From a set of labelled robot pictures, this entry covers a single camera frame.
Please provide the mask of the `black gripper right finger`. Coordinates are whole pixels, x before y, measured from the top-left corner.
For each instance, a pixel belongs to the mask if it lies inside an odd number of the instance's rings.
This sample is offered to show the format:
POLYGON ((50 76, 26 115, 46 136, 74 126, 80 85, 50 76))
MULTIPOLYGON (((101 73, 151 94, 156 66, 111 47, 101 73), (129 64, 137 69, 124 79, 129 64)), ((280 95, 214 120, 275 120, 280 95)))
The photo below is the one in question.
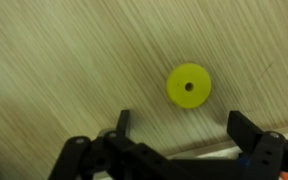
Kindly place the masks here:
POLYGON ((227 134, 245 154, 251 154, 263 131, 240 111, 230 111, 227 134))

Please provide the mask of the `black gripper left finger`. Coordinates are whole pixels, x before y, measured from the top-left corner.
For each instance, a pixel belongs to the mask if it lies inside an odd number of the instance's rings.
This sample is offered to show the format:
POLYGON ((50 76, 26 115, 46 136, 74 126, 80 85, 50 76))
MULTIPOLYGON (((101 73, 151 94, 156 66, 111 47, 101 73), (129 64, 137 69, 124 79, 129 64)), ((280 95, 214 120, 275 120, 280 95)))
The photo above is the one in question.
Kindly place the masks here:
POLYGON ((122 110, 120 112, 118 122, 116 125, 116 130, 125 136, 129 134, 129 117, 130 117, 130 111, 122 110))

